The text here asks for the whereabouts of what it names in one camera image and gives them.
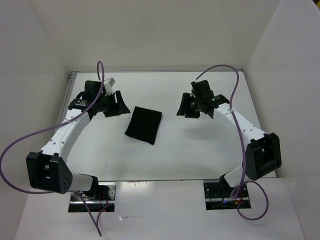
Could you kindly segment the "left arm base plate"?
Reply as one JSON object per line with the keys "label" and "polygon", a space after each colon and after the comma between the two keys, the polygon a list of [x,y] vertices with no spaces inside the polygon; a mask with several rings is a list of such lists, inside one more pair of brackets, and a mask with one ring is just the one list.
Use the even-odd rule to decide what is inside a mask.
{"label": "left arm base plate", "polygon": [[114,212],[116,200],[117,183],[115,181],[100,181],[98,190],[95,194],[80,191],[79,195],[72,192],[70,195],[68,212],[83,213],[87,212],[84,202],[88,209],[93,213]]}

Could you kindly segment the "black skirt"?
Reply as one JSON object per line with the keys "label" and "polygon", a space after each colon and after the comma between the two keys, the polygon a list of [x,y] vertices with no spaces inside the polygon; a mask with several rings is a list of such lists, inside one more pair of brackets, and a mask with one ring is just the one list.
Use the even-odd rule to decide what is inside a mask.
{"label": "black skirt", "polygon": [[154,145],[161,119],[162,112],[136,106],[124,134]]}

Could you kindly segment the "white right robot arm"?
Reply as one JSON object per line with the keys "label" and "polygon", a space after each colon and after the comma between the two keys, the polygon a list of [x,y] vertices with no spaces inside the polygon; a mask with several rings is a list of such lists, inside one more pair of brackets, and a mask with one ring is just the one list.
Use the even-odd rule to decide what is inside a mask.
{"label": "white right robot arm", "polygon": [[215,95],[207,80],[193,81],[191,92],[182,95],[177,116],[198,119],[201,114],[221,123],[240,139],[244,163],[220,179],[220,193],[229,197],[241,182],[255,181],[282,166],[280,139],[254,126],[222,94]]}

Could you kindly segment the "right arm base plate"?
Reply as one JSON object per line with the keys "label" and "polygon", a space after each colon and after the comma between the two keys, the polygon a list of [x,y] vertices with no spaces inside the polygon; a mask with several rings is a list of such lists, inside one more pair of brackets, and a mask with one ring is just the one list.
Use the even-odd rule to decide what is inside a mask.
{"label": "right arm base plate", "polygon": [[218,181],[204,181],[203,182],[204,197],[206,210],[233,210],[250,209],[251,203],[247,186],[244,185],[239,197],[232,199],[223,190]]}

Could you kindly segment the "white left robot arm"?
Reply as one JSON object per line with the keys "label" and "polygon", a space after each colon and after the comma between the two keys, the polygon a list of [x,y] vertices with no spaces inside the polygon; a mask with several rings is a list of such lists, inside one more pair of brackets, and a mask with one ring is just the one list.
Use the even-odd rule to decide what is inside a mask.
{"label": "white left robot arm", "polygon": [[38,152],[26,157],[30,186],[34,189],[65,194],[79,191],[88,200],[99,196],[96,176],[72,173],[67,166],[68,156],[83,129],[98,113],[114,117],[130,113],[119,90],[113,91],[113,78],[106,83],[87,80],[68,106],[63,126],[59,127],[49,142]]}

